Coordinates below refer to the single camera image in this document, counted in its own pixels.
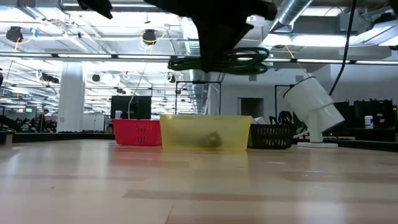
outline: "red basket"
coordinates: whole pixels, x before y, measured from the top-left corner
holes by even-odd
[[[137,119],[113,119],[116,143],[124,146],[159,146],[162,144],[160,122]]]

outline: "lamp base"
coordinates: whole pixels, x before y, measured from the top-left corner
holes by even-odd
[[[297,143],[298,147],[310,147],[310,148],[337,148],[338,145],[335,143],[312,143],[312,142],[298,142]]]

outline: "white cord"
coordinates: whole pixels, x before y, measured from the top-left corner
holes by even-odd
[[[153,50],[153,49],[154,49],[154,46],[152,45],[152,48],[150,49],[149,55],[152,54],[152,50]],[[130,102],[129,102],[129,108],[127,109],[127,117],[128,117],[129,119],[130,119],[130,106],[131,106],[131,102],[132,102],[132,100],[134,99],[134,97],[135,97],[135,95],[136,95],[136,93],[137,93],[137,90],[138,90],[139,85],[141,84],[141,80],[142,80],[142,77],[143,77],[144,74],[145,74],[145,70],[146,70],[146,68],[147,68],[147,65],[148,65],[148,62],[145,63],[144,70],[142,71],[142,74],[141,74],[141,76],[139,77],[139,81],[138,81],[136,90],[134,90],[134,93],[132,93],[132,96],[131,96],[131,99],[130,99]]]
[[[297,138],[299,138],[299,137],[301,137],[301,136],[304,136],[304,135],[306,135],[306,134],[308,134],[310,131],[304,131],[303,133],[301,133],[301,134],[296,134],[295,136],[293,136],[293,138],[294,139],[297,139]]]

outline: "white lamp shade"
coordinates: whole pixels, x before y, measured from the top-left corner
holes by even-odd
[[[308,128],[324,132],[344,121],[344,117],[335,108],[333,99],[321,86],[315,77],[310,77],[297,83],[284,95],[299,120]],[[310,114],[316,113],[317,126],[310,126]]]

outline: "black basket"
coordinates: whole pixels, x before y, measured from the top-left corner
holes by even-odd
[[[288,149],[292,146],[293,125],[252,124],[248,146],[255,149]]]

